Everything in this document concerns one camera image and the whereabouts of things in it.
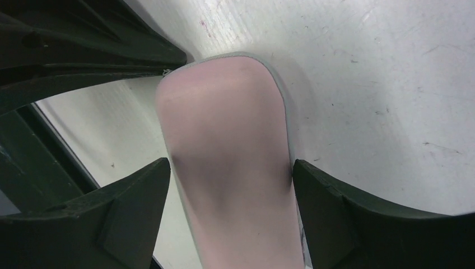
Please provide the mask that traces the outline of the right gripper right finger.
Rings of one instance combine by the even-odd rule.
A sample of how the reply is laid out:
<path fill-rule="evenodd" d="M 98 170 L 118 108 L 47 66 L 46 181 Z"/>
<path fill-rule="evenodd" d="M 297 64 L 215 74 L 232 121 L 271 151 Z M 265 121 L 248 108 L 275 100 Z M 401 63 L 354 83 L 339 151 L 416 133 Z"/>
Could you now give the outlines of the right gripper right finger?
<path fill-rule="evenodd" d="M 313 268 L 473 268 L 474 214 L 379 198 L 305 160 L 292 170 Z"/>

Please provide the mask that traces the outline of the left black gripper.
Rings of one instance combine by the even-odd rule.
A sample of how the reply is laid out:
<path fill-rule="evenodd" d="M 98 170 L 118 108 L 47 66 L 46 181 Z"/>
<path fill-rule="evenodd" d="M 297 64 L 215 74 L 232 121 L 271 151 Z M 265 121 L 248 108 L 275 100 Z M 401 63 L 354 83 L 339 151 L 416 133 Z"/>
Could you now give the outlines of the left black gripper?
<path fill-rule="evenodd" d="M 124 1 L 2 1 L 1 113 L 64 92 L 159 76 L 187 55 Z"/>

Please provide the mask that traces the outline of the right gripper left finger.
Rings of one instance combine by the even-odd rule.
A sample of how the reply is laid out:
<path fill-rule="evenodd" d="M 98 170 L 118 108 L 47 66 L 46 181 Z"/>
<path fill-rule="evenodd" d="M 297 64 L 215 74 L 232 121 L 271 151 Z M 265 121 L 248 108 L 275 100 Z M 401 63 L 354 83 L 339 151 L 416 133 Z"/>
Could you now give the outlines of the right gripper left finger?
<path fill-rule="evenodd" d="M 1 267 L 159 268 L 153 251 L 170 175 L 162 157 L 81 197 L 1 217 Z"/>

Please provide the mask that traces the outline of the pink umbrella case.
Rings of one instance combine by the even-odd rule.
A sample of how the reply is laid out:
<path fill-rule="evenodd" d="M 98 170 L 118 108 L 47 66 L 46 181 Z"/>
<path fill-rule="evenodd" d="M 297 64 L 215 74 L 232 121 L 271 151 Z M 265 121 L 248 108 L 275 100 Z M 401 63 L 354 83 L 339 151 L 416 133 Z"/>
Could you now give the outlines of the pink umbrella case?
<path fill-rule="evenodd" d="M 166 75 L 155 106 L 203 268 L 304 268 L 283 85 L 230 53 Z"/>

